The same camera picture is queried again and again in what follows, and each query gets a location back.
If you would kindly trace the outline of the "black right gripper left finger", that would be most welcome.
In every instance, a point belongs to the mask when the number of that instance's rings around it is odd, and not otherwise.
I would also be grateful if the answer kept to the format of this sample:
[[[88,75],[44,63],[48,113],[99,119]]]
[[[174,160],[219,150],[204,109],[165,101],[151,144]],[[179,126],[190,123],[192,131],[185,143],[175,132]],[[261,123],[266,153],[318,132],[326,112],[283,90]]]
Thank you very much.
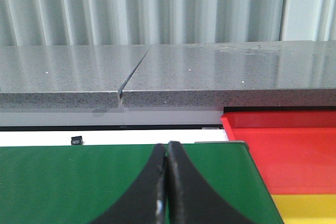
[[[92,223],[165,223],[166,148],[156,144],[125,193]]]

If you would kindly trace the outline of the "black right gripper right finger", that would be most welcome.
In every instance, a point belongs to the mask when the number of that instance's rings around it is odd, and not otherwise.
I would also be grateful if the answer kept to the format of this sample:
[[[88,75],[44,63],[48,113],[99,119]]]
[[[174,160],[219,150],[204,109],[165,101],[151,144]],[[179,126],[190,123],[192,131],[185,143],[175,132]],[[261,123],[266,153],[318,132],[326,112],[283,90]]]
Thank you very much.
[[[253,223],[206,181],[183,145],[168,145],[170,223]]]

